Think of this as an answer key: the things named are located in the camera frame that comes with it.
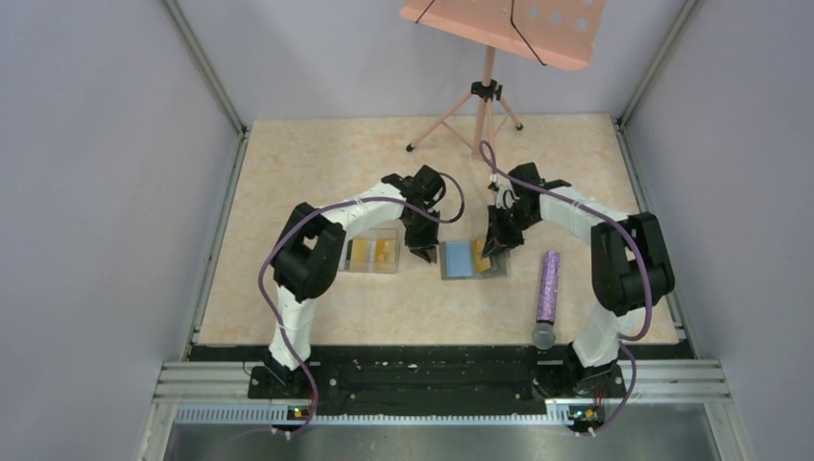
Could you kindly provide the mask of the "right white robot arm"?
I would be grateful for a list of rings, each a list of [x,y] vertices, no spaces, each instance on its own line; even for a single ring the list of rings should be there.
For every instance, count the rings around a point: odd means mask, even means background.
[[[548,182],[532,162],[505,174],[488,208],[484,257],[523,244],[524,231],[542,221],[562,226],[588,244],[596,305],[567,347],[560,381],[587,396],[608,376],[622,340],[637,341],[649,330],[653,308],[675,287],[675,276],[658,218],[604,206],[569,182]]]

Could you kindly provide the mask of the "clear plastic card box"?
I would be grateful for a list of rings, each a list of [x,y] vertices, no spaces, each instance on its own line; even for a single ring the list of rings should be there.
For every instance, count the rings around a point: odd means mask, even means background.
[[[389,275],[399,265],[400,232],[377,228],[361,232],[346,241],[339,262],[340,272]]]

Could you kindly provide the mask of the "yellow credit card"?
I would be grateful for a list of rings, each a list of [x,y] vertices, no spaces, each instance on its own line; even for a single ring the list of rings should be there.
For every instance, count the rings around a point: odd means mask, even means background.
[[[485,235],[480,235],[472,240],[472,261],[475,275],[486,274],[492,268],[491,258],[483,255],[485,246]]]

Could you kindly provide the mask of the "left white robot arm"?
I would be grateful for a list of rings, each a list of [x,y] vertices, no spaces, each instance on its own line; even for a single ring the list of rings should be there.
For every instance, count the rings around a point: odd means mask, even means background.
[[[319,298],[337,277],[346,243],[385,222],[399,221],[409,252],[435,263],[439,227],[445,222],[437,206],[455,183],[450,175],[423,165],[411,176],[387,175],[341,202],[303,202],[293,209],[257,276],[261,296],[276,320],[264,366],[280,394],[295,397],[308,384],[311,401],[319,399],[317,381],[306,363],[311,328]]]

